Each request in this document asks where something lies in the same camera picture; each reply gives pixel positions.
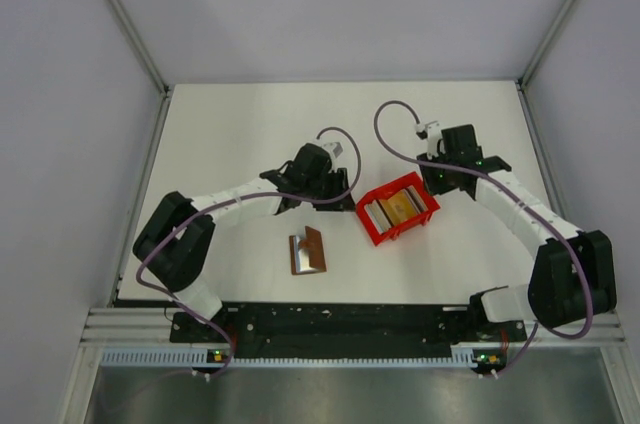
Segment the brown leather card holder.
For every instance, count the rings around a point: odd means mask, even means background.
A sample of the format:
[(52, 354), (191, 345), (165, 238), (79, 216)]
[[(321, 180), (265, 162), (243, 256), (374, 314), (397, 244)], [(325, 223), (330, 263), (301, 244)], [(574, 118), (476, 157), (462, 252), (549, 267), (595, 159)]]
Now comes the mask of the brown leather card holder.
[(327, 271), (323, 238), (320, 231), (306, 226), (302, 235), (289, 237), (290, 268), (293, 276)]

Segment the red plastic bin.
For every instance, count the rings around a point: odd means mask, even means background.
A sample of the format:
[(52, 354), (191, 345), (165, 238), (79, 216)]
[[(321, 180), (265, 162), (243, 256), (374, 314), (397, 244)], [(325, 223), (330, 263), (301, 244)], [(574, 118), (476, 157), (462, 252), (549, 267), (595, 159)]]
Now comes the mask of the red plastic bin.
[[(428, 210), (425, 213), (420, 214), (419, 216), (401, 224), (400, 226), (380, 234), (369, 218), (365, 210), (365, 205), (371, 203), (374, 199), (388, 198), (399, 190), (409, 186), (414, 186), (416, 188), (425, 204), (427, 205)], [(433, 215), (439, 209), (440, 205), (435, 200), (435, 198), (426, 192), (421, 177), (416, 172), (411, 172), (366, 192), (356, 204), (356, 215), (358, 216), (373, 244), (375, 246), (378, 246), (385, 241), (396, 240), (402, 234), (408, 232), (413, 228), (416, 228), (418, 226), (425, 226), (431, 221)]]

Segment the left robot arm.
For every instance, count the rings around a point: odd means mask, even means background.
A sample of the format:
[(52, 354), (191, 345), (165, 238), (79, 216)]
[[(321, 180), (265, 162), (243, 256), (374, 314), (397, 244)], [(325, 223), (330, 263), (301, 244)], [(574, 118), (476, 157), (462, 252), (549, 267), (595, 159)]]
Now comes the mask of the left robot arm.
[(238, 187), (189, 198), (166, 194), (134, 242), (132, 253), (168, 296), (195, 314), (205, 340), (226, 331), (222, 301), (202, 275), (214, 231), (283, 214), (302, 203), (320, 212), (353, 212), (348, 171), (336, 165), (338, 142), (304, 144), (294, 159)]

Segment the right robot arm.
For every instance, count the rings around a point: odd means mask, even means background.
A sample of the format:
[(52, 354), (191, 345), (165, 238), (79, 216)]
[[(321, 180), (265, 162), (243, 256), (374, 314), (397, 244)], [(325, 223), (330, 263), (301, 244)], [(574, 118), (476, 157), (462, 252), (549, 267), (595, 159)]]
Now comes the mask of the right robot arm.
[(473, 125), (443, 128), (431, 122), (417, 125), (416, 134), (427, 143), (426, 152), (417, 157), (426, 191), (432, 196), (466, 193), (534, 259), (528, 283), (475, 295), (479, 307), (466, 316), (474, 337), (490, 339), (506, 321), (536, 320), (556, 328), (615, 309), (612, 244), (603, 232), (584, 231), (555, 214), (523, 186), (506, 161), (484, 155)]

